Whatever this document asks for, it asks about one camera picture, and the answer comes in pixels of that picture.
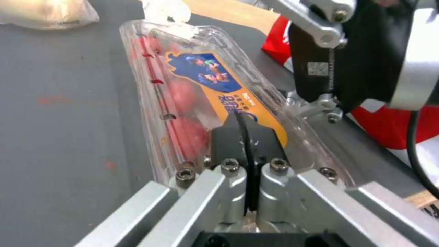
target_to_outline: plastic clamshell container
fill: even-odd
[[[144,135],[155,180],[205,169],[209,132],[241,112],[275,130],[296,172],[336,171],[353,180],[285,97],[222,29],[130,21],[120,28],[139,93]]]

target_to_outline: gray table surface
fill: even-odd
[[[118,30],[143,17],[140,3],[90,2],[101,22],[80,29],[0,26],[2,246],[71,246],[152,179]],[[260,31],[196,15],[191,24],[225,29],[270,81],[293,88],[260,50]],[[376,180],[403,197],[422,190],[352,122],[310,122],[358,183]]]

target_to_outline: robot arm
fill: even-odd
[[[296,90],[314,112],[339,120],[368,98],[405,110],[439,104],[437,1],[266,2],[292,21]]]
[[[378,183],[344,190],[330,168],[296,174],[274,131],[246,116],[212,135],[210,169],[148,183],[76,247],[439,246],[437,222]],[[233,136],[247,138],[221,149]]]

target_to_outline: product label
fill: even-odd
[[[213,53],[168,53],[166,57],[175,76],[190,79],[201,86],[222,122],[234,111],[247,114],[259,124],[274,129],[282,146],[287,145],[284,127]]]

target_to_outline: qr code sticker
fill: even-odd
[[[309,62],[308,63],[308,75],[309,76],[328,76],[328,63],[327,62]]]

